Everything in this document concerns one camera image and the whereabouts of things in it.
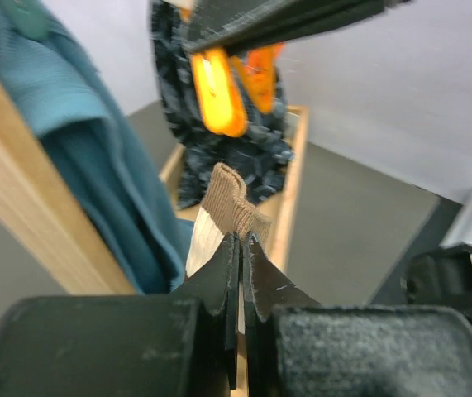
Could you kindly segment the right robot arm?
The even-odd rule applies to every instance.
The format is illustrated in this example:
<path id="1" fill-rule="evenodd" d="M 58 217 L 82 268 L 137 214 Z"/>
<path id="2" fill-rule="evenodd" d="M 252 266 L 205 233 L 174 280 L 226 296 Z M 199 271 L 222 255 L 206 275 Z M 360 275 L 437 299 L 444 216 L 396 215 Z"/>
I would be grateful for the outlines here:
<path id="1" fill-rule="evenodd" d="M 197 54 L 219 47 L 229 55 L 294 41 L 363 22 L 402 6 L 400 1 L 198 1 L 184 29 L 184 48 Z M 472 243 L 439 246 L 441 230 L 422 230 L 372 298 L 379 305 L 437 305 L 472 324 Z"/>

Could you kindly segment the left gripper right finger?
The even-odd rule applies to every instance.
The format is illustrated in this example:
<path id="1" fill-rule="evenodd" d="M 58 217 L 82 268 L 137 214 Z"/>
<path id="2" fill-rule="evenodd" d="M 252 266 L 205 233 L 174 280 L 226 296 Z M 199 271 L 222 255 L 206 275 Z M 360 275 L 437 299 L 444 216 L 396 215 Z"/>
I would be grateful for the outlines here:
<path id="1" fill-rule="evenodd" d="M 273 309 L 319 303 L 270 261 L 253 232 L 241 243 L 241 270 L 248 395 L 279 396 Z"/>

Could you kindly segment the beige brown sock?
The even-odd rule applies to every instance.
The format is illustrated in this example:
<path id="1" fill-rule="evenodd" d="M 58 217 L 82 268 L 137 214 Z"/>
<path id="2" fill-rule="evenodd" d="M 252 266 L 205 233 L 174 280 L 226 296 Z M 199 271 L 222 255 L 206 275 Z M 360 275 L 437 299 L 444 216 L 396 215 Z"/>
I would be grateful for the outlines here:
<path id="1" fill-rule="evenodd" d="M 186 261 L 189 278 L 203 267 L 231 232 L 239 238 L 253 232 L 266 243 L 272 220 L 246 199 L 247 187 L 239 174 L 224 163 L 215 164 L 193 225 Z"/>

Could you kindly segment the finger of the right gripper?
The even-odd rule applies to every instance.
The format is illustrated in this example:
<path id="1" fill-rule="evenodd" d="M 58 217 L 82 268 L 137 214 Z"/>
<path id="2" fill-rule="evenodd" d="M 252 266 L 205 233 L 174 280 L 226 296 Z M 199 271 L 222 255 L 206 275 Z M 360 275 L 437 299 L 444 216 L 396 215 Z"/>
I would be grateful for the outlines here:
<path id="1" fill-rule="evenodd" d="M 184 27 L 184 49 L 222 47 L 229 54 L 334 31 L 377 16 L 403 1 L 198 1 Z"/>

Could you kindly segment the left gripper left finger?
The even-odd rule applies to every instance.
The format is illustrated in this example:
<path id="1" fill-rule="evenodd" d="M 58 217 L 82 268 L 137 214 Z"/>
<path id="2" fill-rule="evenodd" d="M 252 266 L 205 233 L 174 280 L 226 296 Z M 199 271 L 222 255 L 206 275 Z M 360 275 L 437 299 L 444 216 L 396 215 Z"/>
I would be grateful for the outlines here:
<path id="1" fill-rule="evenodd" d="M 179 304 L 190 305 L 184 323 L 187 391 L 236 388 L 239 279 L 240 241 L 229 233 L 212 258 L 172 293 Z"/>

